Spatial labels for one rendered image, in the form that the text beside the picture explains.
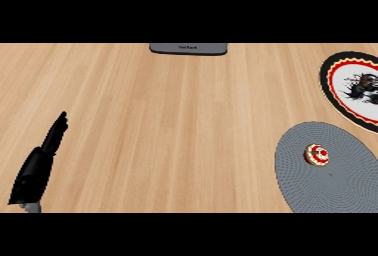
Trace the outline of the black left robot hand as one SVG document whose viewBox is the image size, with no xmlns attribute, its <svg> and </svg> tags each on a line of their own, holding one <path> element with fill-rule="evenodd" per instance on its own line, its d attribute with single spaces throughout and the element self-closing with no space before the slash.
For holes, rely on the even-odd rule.
<svg viewBox="0 0 378 256">
<path fill-rule="evenodd" d="M 37 203 L 40 201 L 49 182 L 53 158 L 67 129 L 67 112 L 62 112 L 49 129 L 43 144 L 33 149 L 22 164 L 12 187 L 11 204 Z"/>
</svg>

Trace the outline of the grey round placemat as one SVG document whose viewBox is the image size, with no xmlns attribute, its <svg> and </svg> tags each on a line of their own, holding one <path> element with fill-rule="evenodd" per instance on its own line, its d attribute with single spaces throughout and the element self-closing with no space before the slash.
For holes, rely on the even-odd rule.
<svg viewBox="0 0 378 256">
<path fill-rule="evenodd" d="M 304 160 L 306 146 L 321 144 L 325 167 Z M 275 172 L 296 213 L 378 213 L 378 159 L 360 140 L 324 122 L 288 129 L 278 143 Z"/>
</svg>

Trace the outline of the white plate with black rim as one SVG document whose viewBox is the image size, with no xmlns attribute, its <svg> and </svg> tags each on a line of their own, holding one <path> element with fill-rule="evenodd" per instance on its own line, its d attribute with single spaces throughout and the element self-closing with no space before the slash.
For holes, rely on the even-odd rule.
<svg viewBox="0 0 378 256">
<path fill-rule="evenodd" d="M 355 51 L 335 53 L 322 63 L 319 82 L 337 111 L 378 134 L 378 57 Z"/>
</svg>

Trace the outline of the grey flat appliance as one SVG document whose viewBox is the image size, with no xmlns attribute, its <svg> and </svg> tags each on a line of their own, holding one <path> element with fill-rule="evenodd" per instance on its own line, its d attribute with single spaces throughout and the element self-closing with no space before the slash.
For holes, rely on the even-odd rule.
<svg viewBox="0 0 378 256">
<path fill-rule="evenodd" d="M 149 49 L 160 54 L 220 56 L 228 53 L 226 43 L 151 43 Z"/>
</svg>

